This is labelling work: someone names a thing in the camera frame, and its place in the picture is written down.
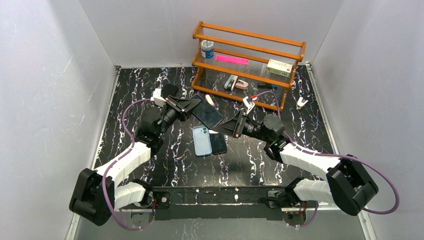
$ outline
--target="wooden frame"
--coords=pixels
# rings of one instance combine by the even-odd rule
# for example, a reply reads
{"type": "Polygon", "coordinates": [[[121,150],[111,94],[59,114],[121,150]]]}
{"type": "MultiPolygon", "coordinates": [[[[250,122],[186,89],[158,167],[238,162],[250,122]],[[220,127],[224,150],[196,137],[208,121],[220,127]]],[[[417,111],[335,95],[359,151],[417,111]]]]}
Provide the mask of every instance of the wooden frame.
{"type": "MultiPolygon", "coordinates": [[[[295,73],[296,73],[296,68],[298,66],[298,63],[301,62],[304,58],[306,42],[298,42],[298,41],[287,40],[287,39],[283,39],[283,38],[279,38],[279,37],[268,36],[268,35],[263,35],[263,34],[259,34],[259,33],[243,31],[243,30],[238,30],[238,29],[234,29],[234,28],[218,26],[218,25],[213,25],[213,24],[208,24],[208,23],[203,23],[202,21],[199,21],[199,23],[195,27],[195,29],[193,31],[193,39],[199,40],[199,48],[197,49],[197,52],[194,55],[194,58],[191,62],[191,64],[193,66],[198,67],[197,74],[196,74],[193,82],[191,83],[191,87],[193,89],[203,91],[203,92],[206,92],[206,93],[209,93],[209,94],[214,94],[214,95],[218,95],[218,96],[221,96],[221,97],[233,99],[233,100],[236,100],[236,101],[241,101],[242,98],[239,97],[239,96],[231,95],[231,94],[228,94],[228,93],[225,93],[225,92],[215,91],[215,90],[197,85],[197,83],[199,82],[199,79],[200,79],[200,77],[201,77],[201,75],[202,75],[202,73],[205,69],[211,69],[211,70],[215,70],[215,71],[219,71],[219,72],[233,74],[233,75],[241,76],[241,77],[244,77],[244,78],[253,79],[253,80],[256,80],[256,81],[260,81],[260,82],[264,82],[264,83],[283,87],[284,88],[283,96],[281,98],[281,104],[280,104],[280,110],[281,111],[283,110],[284,103],[286,101],[287,93],[289,92],[289,89],[293,85],[293,81],[294,81],[294,78],[295,78],[295,73]],[[272,41],[272,42],[279,43],[279,44],[282,44],[282,45],[295,46],[295,47],[299,47],[299,52],[298,52],[298,54],[286,53],[286,52],[282,52],[282,51],[279,51],[279,50],[269,49],[267,47],[255,46],[255,45],[246,44],[246,43],[242,43],[242,42],[236,42],[236,41],[227,40],[227,39],[216,37],[216,36],[208,36],[208,35],[201,34],[201,30],[203,28],[214,29],[214,30],[218,30],[218,31],[226,32],[226,33],[243,35],[243,36],[256,38],[256,39],[262,39],[262,40],[266,40],[266,41],[272,41]],[[200,42],[202,40],[209,40],[209,41],[213,41],[213,42],[216,42],[216,43],[221,43],[221,44],[225,44],[225,45],[229,45],[229,46],[244,48],[244,49],[248,49],[248,50],[252,50],[252,51],[256,51],[256,52],[261,52],[261,53],[275,55],[275,56],[279,56],[279,57],[283,57],[283,58],[293,59],[295,62],[294,62],[293,67],[292,67],[292,72],[291,72],[291,75],[290,75],[289,83],[278,81],[278,80],[273,80],[273,79],[268,79],[268,78],[265,78],[265,77],[262,77],[262,76],[259,76],[259,75],[253,75],[253,74],[249,74],[249,73],[245,73],[245,72],[241,72],[241,71],[237,71],[237,70],[233,70],[233,69],[229,69],[229,68],[225,68],[225,67],[216,66],[216,65],[213,65],[213,64],[201,62],[201,61],[199,61],[199,59],[201,58],[200,42]]],[[[268,61],[269,61],[269,59],[264,59],[264,58],[260,58],[260,57],[256,57],[256,56],[237,53],[237,52],[233,52],[233,51],[229,51],[229,50],[225,50],[225,49],[220,49],[220,48],[215,48],[214,51],[217,52],[217,53],[222,53],[222,54],[231,55],[231,56],[235,56],[235,57],[239,57],[239,58],[249,59],[249,60],[260,62],[260,63],[263,63],[263,64],[267,64],[268,61]]],[[[267,103],[255,101],[255,104],[258,105],[259,107],[264,107],[264,108],[271,109],[271,110],[277,110],[276,106],[273,106],[273,105],[270,105],[270,104],[267,104],[267,103]]]]}

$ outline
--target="robotic arm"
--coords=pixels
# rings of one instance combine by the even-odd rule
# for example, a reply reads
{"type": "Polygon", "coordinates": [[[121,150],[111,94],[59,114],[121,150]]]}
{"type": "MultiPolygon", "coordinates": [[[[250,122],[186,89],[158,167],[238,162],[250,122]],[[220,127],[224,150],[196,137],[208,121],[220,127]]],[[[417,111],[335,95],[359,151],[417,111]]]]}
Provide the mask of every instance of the robotic arm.
{"type": "MultiPolygon", "coordinates": [[[[345,213],[356,216],[378,193],[377,185],[362,164],[349,159],[307,153],[310,150],[297,146],[285,136],[284,127],[278,116],[268,114],[261,123],[258,123],[250,115],[255,105],[252,99],[246,97],[243,102],[245,108],[213,130],[234,138],[244,134],[264,141],[266,142],[264,150],[272,160],[299,167],[322,179],[314,181],[297,178],[283,191],[262,199],[261,201],[267,206],[292,207],[300,201],[311,200],[334,203],[345,213]]],[[[123,186],[119,184],[160,150],[163,144],[161,136],[175,120],[185,121],[189,118],[200,100],[168,96],[166,99],[155,100],[155,103],[163,107],[162,111],[152,107],[143,112],[132,151],[107,172],[106,191],[115,211],[132,203],[148,204],[149,196],[152,196],[152,186],[149,183],[136,179],[123,186]]],[[[94,170],[84,169],[78,176],[69,203],[72,212],[98,226],[103,225],[111,216],[102,189],[102,178],[112,162],[114,160],[94,170]]]]}

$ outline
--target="black marble table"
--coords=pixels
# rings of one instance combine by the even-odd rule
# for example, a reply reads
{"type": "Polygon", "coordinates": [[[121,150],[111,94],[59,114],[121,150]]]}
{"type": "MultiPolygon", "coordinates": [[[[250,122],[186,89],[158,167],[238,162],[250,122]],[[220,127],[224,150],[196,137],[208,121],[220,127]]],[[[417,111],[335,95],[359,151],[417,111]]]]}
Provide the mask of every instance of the black marble table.
{"type": "MultiPolygon", "coordinates": [[[[121,69],[95,167],[107,163],[131,144],[130,137],[124,133],[122,114],[132,102],[150,98],[155,88],[166,84],[179,87],[176,94],[178,98],[191,98],[194,94],[204,97],[204,92],[190,87],[196,71],[196,67],[121,69]]],[[[224,116],[224,121],[233,117],[241,104],[215,95],[211,97],[216,110],[224,116]]],[[[125,120],[128,129],[134,132],[140,124],[142,111],[153,106],[151,102],[134,106],[125,120]]],[[[256,107],[253,111],[258,121],[272,113],[262,107],[256,107]]],[[[286,132],[300,145],[325,153],[332,151],[304,65],[297,67],[294,85],[286,97],[281,120],[286,132]],[[296,109],[299,97],[308,100],[301,110],[296,109]]],[[[133,171],[124,183],[137,178],[150,182],[153,186],[285,186],[296,177],[314,177],[297,167],[269,159],[263,150],[265,143],[247,136],[239,139],[226,137],[227,153],[198,157],[194,151],[192,128],[200,125],[202,124],[194,117],[185,122],[176,121],[163,137],[162,150],[133,171]]]]}

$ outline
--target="shelf rack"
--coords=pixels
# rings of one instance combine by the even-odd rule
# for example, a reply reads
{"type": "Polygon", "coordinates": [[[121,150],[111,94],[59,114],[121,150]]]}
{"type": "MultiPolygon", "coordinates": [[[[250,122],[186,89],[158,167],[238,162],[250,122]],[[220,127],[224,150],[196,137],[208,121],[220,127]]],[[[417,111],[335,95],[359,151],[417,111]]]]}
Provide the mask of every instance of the shelf rack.
{"type": "MultiPolygon", "coordinates": [[[[293,85],[298,63],[301,62],[304,58],[306,42],[292,41],[279,37],[207,24],[203,23],[202,21],[199,21],[196,28],[194,29],[193,39],[198,39],[199,41],[199,47],[196,54],[194,55],[193,61],[191,62],[193,66],[198,67],[197,74],[191,83],[191,87],[193,89],[236,101],[241,101],[243,99],[242,96],[244,95],[240,94],[240,92],[235,94],[234,92],[224,89],[223,87],[215,86],[215,89],[213,89],[214,87],[212,87],[211,84],[199,84],[202,82],[199,80],[201,79],[201,76],[205,70],[218,71],[228,75],[237,75],[239,78],[241,77],[244,81],[248,82],[249,85],[262,82],[278,86],[276,89],[274,89],[274,91],[282,92],[282,94],[277,95],[281,96],[280,110],[283,110],[287,92],[293,85]],[[203,58],[201,56],[200,43],[203,40],[209,40],[215,43],[215,55],[212,58],[203,58]],[[249,54],[239,53],[238,51],[249,52],[249,54]],[[243,65],[225,61],[217,61],[215,57],[216,54],[244,58],[248,59],[249,62],[247,65],[243,65]],[[267,64],[271,58],[285,63],[293,64],[290,75],[288,77],[284,77],[267,72],[267,64]]],[[[267,89],[259,90],[254,87],[250,87],[249,89],[251,89],[248,92],[250,94],[257,94],[260,90],[263,90],[262,92],[267,91],[267,89]]],[[[268,101],[261,101],[258,99],[255,101],[255,104],[259,107],[277,110],[277,107],[275,105],[271,105],[268,101]]]]}

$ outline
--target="blue container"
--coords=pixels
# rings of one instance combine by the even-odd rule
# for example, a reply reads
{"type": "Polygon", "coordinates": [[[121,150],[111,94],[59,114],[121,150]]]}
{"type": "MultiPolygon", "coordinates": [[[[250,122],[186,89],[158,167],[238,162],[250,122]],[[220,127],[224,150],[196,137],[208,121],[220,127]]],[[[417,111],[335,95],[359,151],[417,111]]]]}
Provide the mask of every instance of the blue container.
{"type": "Polygon", "coordinates": [[[201,56],[205,59],[210,59],[214,56],[214,42],[203,40],[200,43],[201,56]]]}

